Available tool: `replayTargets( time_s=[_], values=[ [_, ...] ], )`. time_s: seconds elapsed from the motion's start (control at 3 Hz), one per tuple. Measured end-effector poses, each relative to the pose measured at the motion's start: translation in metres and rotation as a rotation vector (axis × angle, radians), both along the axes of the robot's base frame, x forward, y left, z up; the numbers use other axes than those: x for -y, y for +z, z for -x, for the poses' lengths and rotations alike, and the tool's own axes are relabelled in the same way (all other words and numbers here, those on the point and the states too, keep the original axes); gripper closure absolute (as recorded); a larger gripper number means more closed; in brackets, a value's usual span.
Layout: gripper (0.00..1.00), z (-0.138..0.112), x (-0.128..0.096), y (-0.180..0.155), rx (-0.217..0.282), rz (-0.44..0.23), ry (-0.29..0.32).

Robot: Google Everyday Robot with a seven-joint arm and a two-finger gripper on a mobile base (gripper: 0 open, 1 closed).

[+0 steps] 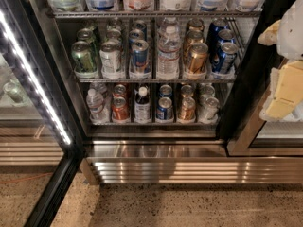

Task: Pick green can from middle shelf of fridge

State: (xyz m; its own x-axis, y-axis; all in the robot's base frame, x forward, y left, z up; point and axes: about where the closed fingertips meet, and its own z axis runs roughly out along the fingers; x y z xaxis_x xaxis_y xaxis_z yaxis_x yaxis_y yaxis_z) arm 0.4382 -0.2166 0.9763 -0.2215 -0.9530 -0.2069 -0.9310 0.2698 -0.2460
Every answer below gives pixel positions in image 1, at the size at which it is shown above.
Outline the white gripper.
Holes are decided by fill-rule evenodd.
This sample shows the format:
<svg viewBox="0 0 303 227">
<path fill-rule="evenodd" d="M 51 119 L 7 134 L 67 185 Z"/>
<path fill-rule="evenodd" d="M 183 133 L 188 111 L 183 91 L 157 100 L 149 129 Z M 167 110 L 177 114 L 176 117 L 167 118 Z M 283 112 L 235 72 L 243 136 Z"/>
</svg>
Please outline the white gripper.
<svg viewBox="0 0 303 227">
<path fill-rule="evenodd" d="M 259 35 L 258 43 L 276 44 L 279 55 L 303 60 L 303 0 L 295 0 L 281 21 L 275 21 Z M 280 69 L 273 68 L 270 79 L 270 95 L 259 117 L 277 121 L 289 115 L 303 101 L 303 61 L 290 61 Z"/>
</svg>

